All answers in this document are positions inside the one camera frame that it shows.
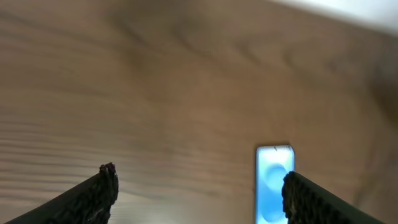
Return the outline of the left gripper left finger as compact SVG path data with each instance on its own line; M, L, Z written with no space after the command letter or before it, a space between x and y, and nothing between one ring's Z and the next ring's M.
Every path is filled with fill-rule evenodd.
M107 224L118 192L118 175L110 162L96 175L6 224Z

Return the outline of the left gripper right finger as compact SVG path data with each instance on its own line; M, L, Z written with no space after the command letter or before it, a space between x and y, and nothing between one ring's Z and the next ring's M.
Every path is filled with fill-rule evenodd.
M288 224L383 224L294 171L284 177L282 198Z

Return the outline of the blue Galaxy smartphone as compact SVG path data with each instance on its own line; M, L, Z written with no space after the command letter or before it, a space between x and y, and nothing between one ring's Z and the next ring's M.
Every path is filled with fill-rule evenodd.
M255 224L287 224L283 211L284 177L295 169L290 145L259 146L256 149Z

